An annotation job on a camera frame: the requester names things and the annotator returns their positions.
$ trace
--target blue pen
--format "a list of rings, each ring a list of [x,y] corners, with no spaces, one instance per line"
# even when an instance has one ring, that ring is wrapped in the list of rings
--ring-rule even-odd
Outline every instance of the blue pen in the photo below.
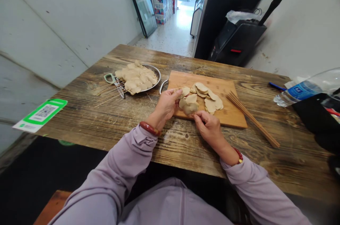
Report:
[[[271,86],[273,86],[273,87],[275,87],[275,88],[281,90],[281,91],[287,90],[286,88],[282,88],[282,87],[280,87],[280,86],[278,86],[278,85],[276,85],[276,84],[274,84],[274,83],[272,83],[272,82],[269,82],[269,84],[270,84]]]

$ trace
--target stainless steel bowl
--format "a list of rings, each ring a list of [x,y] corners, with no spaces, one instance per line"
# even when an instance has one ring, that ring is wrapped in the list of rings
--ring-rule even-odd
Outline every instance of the stainless steel bowl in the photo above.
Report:
[[[142,65],[143,65],[144,67],[146,67],[146,68],[152,70],[152,71],[155,73],[155,75],[157,76],[158,81],[157,81],[156,84],[154,84],[154,85],[151,86],[150,88],[148,88],[148,89],[146,89],[146,90],[142,90],[141,92],[143,92],[143,91],[148,91],[148,90],[152,89],[152,88],[155,87],[155,86],[159,83],[159,81],[160,81],[160,72],[159,72],[158,68],[156,68],[156,67],[154,67],[154,66],[151,66],[151,65],[149,65],[149,64],[142,64]]]

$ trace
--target bamboo skewer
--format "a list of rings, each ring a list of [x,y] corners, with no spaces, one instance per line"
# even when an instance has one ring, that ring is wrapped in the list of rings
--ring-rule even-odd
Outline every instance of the bamboo skewer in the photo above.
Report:
[[[102,90],[102,91],[99,92],[97,95],[102,94],[102,93],[105,92],[105,91],[112,90],[112,89],[114,89],[115,87],[117,87],[117,85],[114,85],[113,83],[111,83],[110,85],[112,85],[112,86],[111,86],[111,87],[108,87],[108,88],[106,88],[106,89],[104,89],[104,90]]]
[[[126,92],[126,90],[115,90],[114,92],[110,93],[109,95],[106,95],[105,97],[102,97],[98,101],[102,101],[102,100],[110,98],[110,97],[112,97],[112,96],[114,96],[114,95],[116,95],[118,93],[120,94],[120,93],[125,93],[125,92]]]
[[[245,106],[232,91],[226,94],[226,96],[238,109],[240,109],[246,116],[249,117],[249,119],[259,128],[264,137],[274,148],[280,147],[280,144],[262,127],[262,125],[254,118],[254,116],[247,110],[247,108],[245,108]]]
[[[104,85],[104,86],[101,86],[101,87],[95,88],[95,89],[93,89],[93,91],[95,91],[95,90],[97,90],[97,89],[100,89],[100,88],[103,88],[103,87],[107,87],[107,86],[109,86],[109,85],[111,85],[111,83],[109,83],[108,85]]]
[[[116,95],[116,96],[114,96],[114,97],[108,99],[107,101],[104,101],[103,103],[100,103],[99,105],[96,105],[95,108],[98,107],[98,106],[100,106],[100,105],[102,105],[102,104],[104,104],[104,103],[106,103],[106,102],[108,102],[108,101],[110,101],[110,100],[113,99],[113,98],[118,97],[118,96],[120,96],[120,94],[118,94],[118,95]]]
[[[103,98],[103,97],[107,96],[108,94],[113,94],[114,92],[119,92],[119,89],[117,88],[117,89],[113,89],[113,90],[110,90],[108,92],[105,92],[105,93],[103,93],[104,96],[101,95],[101,97]]]

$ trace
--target green qr code sign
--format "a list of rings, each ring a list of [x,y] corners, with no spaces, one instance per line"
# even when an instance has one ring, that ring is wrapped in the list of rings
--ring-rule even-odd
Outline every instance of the green qr code sign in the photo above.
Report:
[[[24,119],[15,124],[13,128],[35,133],[66,105],[66,100],[48,99]]]

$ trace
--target person's left hand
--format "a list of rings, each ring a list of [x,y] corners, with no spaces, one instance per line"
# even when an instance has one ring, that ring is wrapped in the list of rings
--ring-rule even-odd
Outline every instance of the person's left hand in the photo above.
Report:
[[[174,90],[175,89],[171,89],[162,92],[154,112],[146,120],[148,124],[159,131],[163,129],[166,121],[174,115],[179,102],[178,98],[183,93],[183,90],[177,90],[175,92]]]

